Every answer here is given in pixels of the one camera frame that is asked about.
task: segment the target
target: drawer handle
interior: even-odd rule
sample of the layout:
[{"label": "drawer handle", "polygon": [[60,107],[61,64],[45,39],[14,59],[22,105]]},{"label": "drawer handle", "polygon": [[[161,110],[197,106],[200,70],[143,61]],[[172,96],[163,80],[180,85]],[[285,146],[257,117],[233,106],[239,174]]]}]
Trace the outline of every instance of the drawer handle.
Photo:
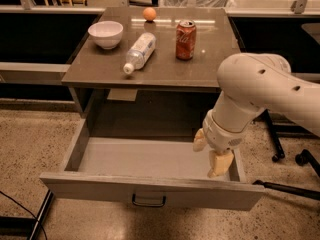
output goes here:
[{"label": "drawer handle", "polygon": [[139,202],[136,202],[136,194],[132,195],[132,204],[140,207],[161,208],[166,204],[166,201],[167,201],[167,198],[163,196],[162,203],[159,203],[159,204],[139,203]]}]

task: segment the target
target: can top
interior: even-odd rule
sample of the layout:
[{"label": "can top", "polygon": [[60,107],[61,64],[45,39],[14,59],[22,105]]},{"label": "can top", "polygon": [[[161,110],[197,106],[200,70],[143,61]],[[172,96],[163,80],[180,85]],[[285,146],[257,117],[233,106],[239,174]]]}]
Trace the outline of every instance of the can top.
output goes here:
[{"label": "can top", "polygon": [[179,25],[185,28],[191,28],[194,27],[196,24],[193,20],[181,20]]}]

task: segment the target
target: robotic arm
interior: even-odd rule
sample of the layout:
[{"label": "robotic arm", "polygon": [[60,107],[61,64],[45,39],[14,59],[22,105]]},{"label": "robotic arm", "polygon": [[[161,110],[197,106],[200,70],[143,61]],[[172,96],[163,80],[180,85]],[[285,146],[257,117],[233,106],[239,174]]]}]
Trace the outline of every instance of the robotic arm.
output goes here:
[{"label": "robotic arm", "polygon": [[195,151],[206,144],[213,149],[210,177],[228,170],[233,159],[230,151],[239,146],[248,124],[265,109],[320,136],[320,85],[290,72],[289,63],[274,54],[236,54],[221,63],[217,79],[222,92],[194,141]]}]

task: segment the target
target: white bottle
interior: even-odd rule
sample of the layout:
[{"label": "white bottle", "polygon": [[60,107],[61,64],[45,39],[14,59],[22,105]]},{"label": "white bottle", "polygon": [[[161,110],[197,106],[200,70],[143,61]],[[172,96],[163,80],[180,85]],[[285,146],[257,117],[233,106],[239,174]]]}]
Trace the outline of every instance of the white bottle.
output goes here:
[{"label": "white bottle", "polygon": [[123,71],[130,75],[134,70],[143,68],[156,47],[156,37],[151,33],[143,33],[126,55]]}]

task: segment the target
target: orange ball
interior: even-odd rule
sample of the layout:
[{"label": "orange ball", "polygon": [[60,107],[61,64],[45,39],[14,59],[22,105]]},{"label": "orange ball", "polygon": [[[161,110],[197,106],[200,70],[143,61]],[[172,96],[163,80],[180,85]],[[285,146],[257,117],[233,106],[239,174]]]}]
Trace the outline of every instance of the orange ball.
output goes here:
[{"label": "orange ball", "polygon": [[143,17],[147,21],[153,21],[157,17],[157,12],[152,7],[147,7],[143,10]]}]

